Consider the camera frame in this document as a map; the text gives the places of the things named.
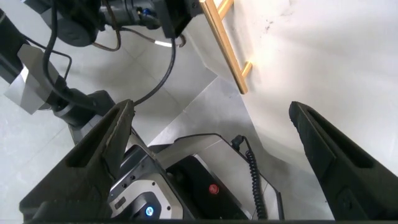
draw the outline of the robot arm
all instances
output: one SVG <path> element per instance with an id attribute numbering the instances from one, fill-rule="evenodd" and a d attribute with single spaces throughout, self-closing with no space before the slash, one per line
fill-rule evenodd
<path id="1" fill-rule="evenodd" d="M 58 0 L 58 38 L 84 47 L 94 43 L 104 25 L 163 28 L 166 38 L 177 38 L 193 17 L 201 13 L 198 0 Z M 26 0 L 51 26 L 49 0 Z"/>

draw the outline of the floor tile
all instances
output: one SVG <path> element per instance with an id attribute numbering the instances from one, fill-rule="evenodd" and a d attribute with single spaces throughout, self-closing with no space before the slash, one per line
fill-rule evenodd
<path id="1" fill-rule="evenodd" d="M 170 56 L 170 48 L 151 45 L 137 58 L 137 61 L 160 81 L 169 66 Z M 164 87 L 181 108 L 185 108 L 216 77 L 202 64 L 192 43 L 188 41 L 184 47 L 177 48 L 174 68 Z"/>
<path id="2" fill-rule="evenodd" d="M 69 129 L 63 128 L 16 175 L 0 184 L 0 220 L 22 220 L 19 202 L 73 148 Z"/>
<path id="3" fill-rule="evenodd" d="M 66 124 L 52 111 L 33 115 L 0 96 L 0 168 L 1 181 L 12 175 L 45 146 Z"/>
<path id="4" fill-rule="evenodd" d="M 116 101 L 126 98 L 133 101 L 150 92 L 158 81 L 152 78 L 138 63 L 124 71 L 125 76 L 118 78 L 106 88 Z M 151 142 L 167 125 L 181 113 L 178 103 L 161 88 L 154 96 L 136 106 L 133 126 L 144 140 Z"/>
<path id="5" fill-rule="evenodd" d="M 167 39 L 164 38 L 164 33 L 163 33 L 162 29 L 149 30 L 146 27 L 142 27 L 142 26 L 127 26 L 127 28 L 138 31 L 141 34 L 144 34 L 147 37 L 150 37 L 152 39 L 167 42 Z M 148 40 L 143 39 L 142 37 L 138 36 L 137 34 L 134 34 L 132 32 L 128 32 L 128 31 L 122 31 L 121 37 L 122 37 L 122 47 L 124 49 L 126 49 L 126 51 L 133 58 L 137 58 L 145 51 L 146 48 L 153 45 L 153 43 L 149 42 Z"/>

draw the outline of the blue light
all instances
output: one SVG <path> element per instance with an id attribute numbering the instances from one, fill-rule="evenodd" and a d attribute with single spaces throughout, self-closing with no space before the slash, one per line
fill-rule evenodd
<path id="1" fill-rule="evenodd" d="M 148 206 L 147 209 L 145 209 L 145 214 L 147 214 L 147 216 L 152 216 L 154 214 L 154 208 L 152 208 L 151 206 Z"/>

